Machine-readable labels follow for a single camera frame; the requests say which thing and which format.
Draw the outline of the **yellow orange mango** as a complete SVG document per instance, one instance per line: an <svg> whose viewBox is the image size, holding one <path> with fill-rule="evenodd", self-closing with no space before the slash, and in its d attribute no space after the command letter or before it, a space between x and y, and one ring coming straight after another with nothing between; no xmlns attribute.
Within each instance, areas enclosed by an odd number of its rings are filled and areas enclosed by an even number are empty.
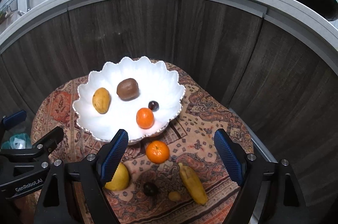
<svg viewBox="0 0 338 224"><path fill-rule="evenodd" d="M110 105L110 94L108 90L105 88L97 89L92 97L92 104L98 113L107 113Z"/></svg>

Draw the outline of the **brown kiwi fruit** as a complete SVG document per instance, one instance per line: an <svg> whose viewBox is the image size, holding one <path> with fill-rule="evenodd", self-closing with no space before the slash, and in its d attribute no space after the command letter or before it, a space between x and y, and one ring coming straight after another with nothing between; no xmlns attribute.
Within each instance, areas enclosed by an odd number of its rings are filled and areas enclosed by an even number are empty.
<svg viewBox="0 0 338 224"><path fill-rule="evenodd" d="M134 78L128 78L121 81L118 86L116 93L118 97L124 101L129 101L139 96L139 86Z"/></svg>

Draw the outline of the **large orange tangerine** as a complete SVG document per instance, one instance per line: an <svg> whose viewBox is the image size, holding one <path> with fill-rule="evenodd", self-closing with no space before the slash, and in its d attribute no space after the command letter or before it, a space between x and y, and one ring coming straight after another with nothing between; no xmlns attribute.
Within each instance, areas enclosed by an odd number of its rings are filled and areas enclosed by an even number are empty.
<svg viewBox="0 0 338 224"><path fill-rule="evenodd" d="M155 122L154 114L149 108L140 108L136 113L136 123L142 129L149 129Z"/></svg>

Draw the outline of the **small tan round fruit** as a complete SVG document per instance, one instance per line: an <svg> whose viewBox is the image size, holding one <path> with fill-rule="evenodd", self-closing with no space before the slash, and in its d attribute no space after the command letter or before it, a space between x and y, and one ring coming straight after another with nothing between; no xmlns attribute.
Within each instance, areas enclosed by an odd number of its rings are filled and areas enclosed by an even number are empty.
<svg viewBox="0 0 338 224"><path fill-rule="evenodd" d="M181 194L178 191L171 191L168 194L168 199L173 202L178 202L181 200Z"/></svg>

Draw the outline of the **small dark grape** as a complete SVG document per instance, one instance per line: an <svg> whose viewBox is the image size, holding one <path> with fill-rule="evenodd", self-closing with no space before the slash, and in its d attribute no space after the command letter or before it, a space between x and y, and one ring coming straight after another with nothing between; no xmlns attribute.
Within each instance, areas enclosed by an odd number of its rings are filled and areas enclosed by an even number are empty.
<svg viewBox="0 0 338 224"><path fill-rule="evenodd" d="M157 101L150 101L148 103L148 108L153 111L156 112L159 109L159 104Z"/></svg>

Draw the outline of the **grey kitchen countertop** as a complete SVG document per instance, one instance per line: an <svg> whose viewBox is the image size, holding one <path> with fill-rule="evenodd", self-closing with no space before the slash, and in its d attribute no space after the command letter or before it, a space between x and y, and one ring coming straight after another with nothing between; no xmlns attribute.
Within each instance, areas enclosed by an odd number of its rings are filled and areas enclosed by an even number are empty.
<svg viewBox="0 0 338 224"><path fill-rule="evenodd" d="M38 25L68 10L106 0L47 0L18 18L1 33L1 52ZM337 28L295 0L209 0L247 11L282 28L337 71Z"/></svg>

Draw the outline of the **blue plastic bag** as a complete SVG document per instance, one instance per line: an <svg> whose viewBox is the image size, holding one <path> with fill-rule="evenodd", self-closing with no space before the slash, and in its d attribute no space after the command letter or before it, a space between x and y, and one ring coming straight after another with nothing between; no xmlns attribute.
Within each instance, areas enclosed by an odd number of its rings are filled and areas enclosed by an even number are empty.
<svg viewBox="0 0 338 224"><path fill-rule="evenodd" d="M5 150L22 150L32 148L30 137L26 133L13 135L8 141L1 145Z"/></svg>

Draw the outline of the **large yellow lemon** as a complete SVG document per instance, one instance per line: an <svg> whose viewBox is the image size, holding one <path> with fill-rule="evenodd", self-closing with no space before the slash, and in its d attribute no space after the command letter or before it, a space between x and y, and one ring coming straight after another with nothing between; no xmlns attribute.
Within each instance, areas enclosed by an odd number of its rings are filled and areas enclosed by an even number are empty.
<svg viewBox="0 0 338 224"><path fill-rule="evenodd" d="M129 185L129 172L126 166L119 163L115 174L110 182L105 184L105 188L111 191L121 191Z"/></svg>

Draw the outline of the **dark purple plum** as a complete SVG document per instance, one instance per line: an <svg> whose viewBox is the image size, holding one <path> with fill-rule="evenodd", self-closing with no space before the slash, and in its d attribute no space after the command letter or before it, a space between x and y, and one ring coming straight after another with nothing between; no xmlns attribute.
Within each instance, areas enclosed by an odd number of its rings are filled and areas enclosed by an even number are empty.
<svg viewBox="0 0 338 224"><path fill-rule="evenodd" d="M159 194L159 189L156 184L152 182L146 182L143 185L143 192L147 197L155 197Z"/></svg>

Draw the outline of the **small yellow banana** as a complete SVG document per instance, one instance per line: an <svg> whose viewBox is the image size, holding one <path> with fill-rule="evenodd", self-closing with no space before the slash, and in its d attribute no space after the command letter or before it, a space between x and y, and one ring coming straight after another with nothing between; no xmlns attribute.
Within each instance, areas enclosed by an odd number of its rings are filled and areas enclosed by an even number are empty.
<svg viewBox="0 0 338 224"><path fill-rule="evenodd" d="M178 165L180 178L193 200L199 205L205 205L208 201L207 194L196 172L183 163Z"/></svg>

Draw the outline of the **white scalloped bowl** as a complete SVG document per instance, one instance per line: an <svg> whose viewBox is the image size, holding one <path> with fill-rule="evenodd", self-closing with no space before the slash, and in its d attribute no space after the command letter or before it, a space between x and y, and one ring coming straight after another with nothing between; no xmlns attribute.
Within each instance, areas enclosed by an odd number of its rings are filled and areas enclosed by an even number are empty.
<svg viewBox="0 0 338 224"><path fill-rule="evenodd" d="M129 144L161 134L183 109L186 88L164 61L124 57L89 73L73 102L77 125L95 139L110 142L119 129Z"/></svg>

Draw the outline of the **small orange mandarin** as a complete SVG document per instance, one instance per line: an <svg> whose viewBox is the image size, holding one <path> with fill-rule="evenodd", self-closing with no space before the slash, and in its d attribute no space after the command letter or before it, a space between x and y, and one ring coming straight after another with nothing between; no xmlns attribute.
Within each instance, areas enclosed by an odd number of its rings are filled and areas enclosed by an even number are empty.
<svg viewBox="0 0 338 224"><path fill-rule="evenodd" d="M162 164L170 157L170 150L166 143L159 140L151 142L146 148L146 156L155 164Z"/></svg>

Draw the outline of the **dark wood cabinet doors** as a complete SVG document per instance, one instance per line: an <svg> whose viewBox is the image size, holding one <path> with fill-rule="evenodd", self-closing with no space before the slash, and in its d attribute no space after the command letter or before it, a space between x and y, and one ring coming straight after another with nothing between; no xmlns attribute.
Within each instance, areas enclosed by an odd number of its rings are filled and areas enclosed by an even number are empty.
<svg viewBox="0 0 338 224"><path fill-rule="evenodd" d="M1 113L32 119L66 81L147 56L231 108L300 182L312 223L335 223L337 50L316 13L274 0L52 0L1 44Z"/></svg>

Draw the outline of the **patterned paisley tablecloth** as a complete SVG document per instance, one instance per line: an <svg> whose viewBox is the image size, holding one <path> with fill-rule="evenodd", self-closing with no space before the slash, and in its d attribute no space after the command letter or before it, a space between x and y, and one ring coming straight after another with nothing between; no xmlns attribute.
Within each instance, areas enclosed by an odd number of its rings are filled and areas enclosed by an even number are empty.
<svg viewBox="0 0 338 224"><path fill-rule="evenodd" d="M203 90L185 71L179 69L179 82L186 88L183 109L158 140L170 149L170 158L163 164L153 164L145 150L151 142L147 138L128 147L122 159L129 172L129 185L122 191L106 190L105 195L121 223L222 223L238 193L214 147L214 132L222 128L233 141L240 143L247 153L253 143L240 118ZM40 105L30 129L36 142L56 126L63 127L64 139L51 154L51 160L76 162L96 153L101 142L76 123L72 108L78 97L77 88L87 82L86 76L75 78L55 89ZM178 163L191 167L198 175L207 194L205 205L197 204L184 186ZM146 182L156 184L159 194L147 197ZM171 191L178 191L181 200L168 199Z"/></svg>

